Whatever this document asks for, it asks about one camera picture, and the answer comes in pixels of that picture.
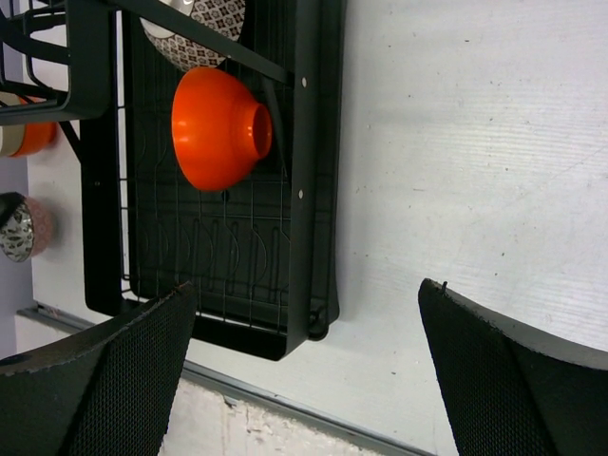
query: black plastic tray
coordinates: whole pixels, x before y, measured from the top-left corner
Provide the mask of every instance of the black plastic tray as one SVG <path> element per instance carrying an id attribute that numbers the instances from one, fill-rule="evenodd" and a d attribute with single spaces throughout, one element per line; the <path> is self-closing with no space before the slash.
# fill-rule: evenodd
<path id="1" fill-rule="evenodd" d="M 247 180 L 202 193 L 181 174 L 171 142 L 171 104 L 182 73 L 147 41 L 139 17 L 123 11 L 124 105 L 81 123 L 83 143 L 95 149 L 109 145 L 102 134 L 117 137 L 122 119 L 126 131 L 126 169 L 119 169 L 115 140 L 112 166 L 97 160 L 83 170 L 88 307 L 116 314 L 137 302 L 124 292 L 151 298 L 191 281 L 199 291 L 196 338 L 279 359 L 306 338 L 326 335 L 338 316 L 343 20 L 342 2 L 247 2 L 240 42 L 293 77 L 272 82 L 285 153 L 276 141 Z M 263 86 L 268 80 L 256 71 L 233 61 L 220 69 L 272 103 Z"/>

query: metal wire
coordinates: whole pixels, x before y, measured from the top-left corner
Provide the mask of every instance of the metal wire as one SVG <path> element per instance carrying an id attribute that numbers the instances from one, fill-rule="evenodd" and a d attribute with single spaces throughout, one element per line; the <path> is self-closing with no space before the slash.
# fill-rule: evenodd
<path id="1" fill-rule="evenodd" d="M 249 1 L 241 43 L 293 69 L 293 56 L 288 58 L 284 47 L 294 39 L 294 14 L 295 0 Z M 190 280 L 199 291 L 201 314 L 285 333 L 291 188 L 276 147 L 249 179 L 229 190 L 194 189 L 181 174 L 170 136 L 171 104 L 182 73 L 147 42 L 139 19 L 128 20 L 130 36 L 124 39 L 130 40 L 132 62 L 125 81 L 124 180 L 129 203 L 123 212 L 135 255 L 124 267 L 127 288 L 153 297 Z M 266 102 L 261 78 L 252 70 L 229 59 L 220 68 Z M 275 93 L 280 112 L 288 113 L 284 129 L 291 135 L 293 91 L 275 83 Z M 291 147 L 286 150 L 291 155 Z"/>

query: white wall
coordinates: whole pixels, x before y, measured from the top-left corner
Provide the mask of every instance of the white wall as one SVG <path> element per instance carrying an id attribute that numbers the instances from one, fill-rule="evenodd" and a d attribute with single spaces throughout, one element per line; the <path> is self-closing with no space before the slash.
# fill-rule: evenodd
<path id="1" fill-rule="evenodd" d="M 7 0 L 0 7 L 8 7 Z M 21 80 L 21 57 L 4 46 L 7 78 Z M 28 193 L 28 163 L 26 159 L 0 159 L 0 193 Z M 15 322 L 17 309 L 33 304 L 31 263 L 16 264 L 0 254 L 0 359 L 15 354 Z"/>

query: patterned bowl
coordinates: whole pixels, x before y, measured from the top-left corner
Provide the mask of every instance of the patterned bowl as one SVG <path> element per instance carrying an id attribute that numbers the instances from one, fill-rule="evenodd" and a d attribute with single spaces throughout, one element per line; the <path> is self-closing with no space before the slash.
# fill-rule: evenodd
<path id="1" fill-rule="evenodd" d="M 171 8 L 236 41 L 245 21 L 245 0 L 161 0 Z M 145 36 L 181 71 L 217 67 L 225 57 L 177 33 L 141 19 Z"/>
<path id="2" fill-rule="evenodd" d="M 19 194 L 3 194 L 10 200 L 2 214 L 0 249 L 12 261 L 21 262 L 42 253 L 50 244 L 53 223 L 50 212 L 36 199 Z"/>

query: wire rack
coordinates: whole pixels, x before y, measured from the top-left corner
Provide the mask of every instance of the wire rack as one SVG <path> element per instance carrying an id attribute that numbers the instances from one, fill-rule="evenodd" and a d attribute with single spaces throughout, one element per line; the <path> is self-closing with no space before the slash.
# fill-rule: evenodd
<path id="1" fill-rule="evenodd" d="M 32 103 L 0 105 L 0 124 L 65 127 L 82 164 L 86 305 L 119 314 L 190 281 L 196 338 L 274 360 L 323 338 L 338 315 L 345 0 L 245 0 L 238 44 L 158 1 L 21 0 L 22 15 L 11 1 L 0 36 L 30 59 L 29 81 L 9 81 L 1 66 L 0 83 Z M 140 17 L 229 56 L 219 68 L 268 106 L 271 153 L 227 191 L 201 193 L 181 174 L 170 117 L 183 73 Z M 39 39 L 53 27 L 65 43 Z M 67 87 L 45 85 L 36 60 L 64 67 Z"/>
<path id="2" fill-rule="evenodd" d="M 248 2 L 241 42 L 293 69 L 286 49 L 294 48 L 294 6 L 282 0 Z M 146 40 L 139 18 L 129 15 L 125 21 L 130 49 L 124 60 L 131 65 L 125 72 L 127 103 L 121 107 L 129 151 L 121 173 L 123 225 L 128 224 L 124 291 L 151 298 L 190 281 L 199 292 L 200 314 L 285 333 L 291 188 L 277 145 L 247 180 L 229 190 L 203 193 L 192 187 L 171 140 L 171 105 L 183 73 Z M 255 72 L 232 61 L 221 69 L 268 103 Z M 283 124 L 289 125 L 293 89 L 274 84 L 273 90 Z M 285 130 L 291 136 L 291 128 Z"/>
<path id="3" fill-rule="evenodd" d="M 1 10 L 4 46 L 0 48 L 0 89 L 18 95 L 25 103 L 0 103 L 0 124 L 54 121 L 61 122 L 66 130 L 69 120 L 101 116 L 110 93 L 110 82 L 105 77 L 113 36 L 108 7 L 89 1 L 5 0 Z M 40 32 L 57 28 L 63 30 L 63 39 L 51 42 L 40 38 Z M 74 39 L 83 33 L 96 40 Z M 15 66 L 15 54 L 24 63 L 24 75 L 10 68 Z M 90 55 L 98 58 L 91 60 L 87 57 Z M 55 64 L 66 73 L 68 84 L 49 86 L 38 74 L 37 61 Z M 97 89 L 91 92 L 90 85 Z M 73 130 L 66 134 L 71 143 L 77 140 Z"/>

